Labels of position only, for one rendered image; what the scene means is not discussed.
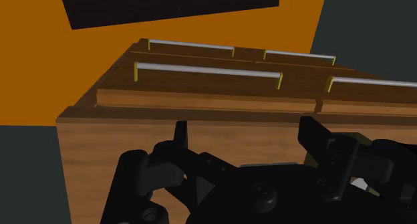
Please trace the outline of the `wooden chest of drawers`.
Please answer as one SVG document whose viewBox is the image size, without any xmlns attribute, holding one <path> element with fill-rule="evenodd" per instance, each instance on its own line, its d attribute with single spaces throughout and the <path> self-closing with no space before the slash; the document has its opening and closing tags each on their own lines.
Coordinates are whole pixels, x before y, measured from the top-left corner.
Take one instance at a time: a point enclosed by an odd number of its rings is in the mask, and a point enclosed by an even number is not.
<svg viewBox="0 0 417 224">
<path fill-rule="evenodd" d="M 303 115 L 417 145 L 417 88 L 384 86 L 333 56 L 141 39 L 56 120 L 72 224 L 99 224 L 119 156 L 170 140 L 179 120 L 193 151 L 266 164 L 306 159 Z"/>
</svg>

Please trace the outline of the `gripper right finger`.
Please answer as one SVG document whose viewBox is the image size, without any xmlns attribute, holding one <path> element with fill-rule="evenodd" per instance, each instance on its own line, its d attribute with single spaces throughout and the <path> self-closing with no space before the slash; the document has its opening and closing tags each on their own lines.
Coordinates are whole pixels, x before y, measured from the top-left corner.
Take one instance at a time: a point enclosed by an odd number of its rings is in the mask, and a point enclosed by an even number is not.
<svg viewBox="0 0 417 224">
<path fill-rule="evenodd" d="M 337 224 L 417 224 L 417 144 L 361 141 L 302 116 L 299 143 L 318 163 L 319 220 Z"/>
</svg>

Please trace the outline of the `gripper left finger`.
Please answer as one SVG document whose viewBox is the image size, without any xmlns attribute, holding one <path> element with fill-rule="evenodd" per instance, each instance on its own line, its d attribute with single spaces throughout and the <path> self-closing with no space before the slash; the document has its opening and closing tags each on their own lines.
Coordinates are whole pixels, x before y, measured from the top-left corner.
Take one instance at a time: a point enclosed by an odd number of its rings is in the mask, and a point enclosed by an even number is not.
<svg viewBox="0 0 417 224">
<path fill-rule="evenodd" d="M 234 166 L 207 153 L 188 149 L 186 121 L 178 121 L 174 138 L 151 153 L 129 150 L 120 155 L 100 224 L 170 224 L 168 211 L 151 200 L 165 189 L 194 211 Z"/>
</svg>

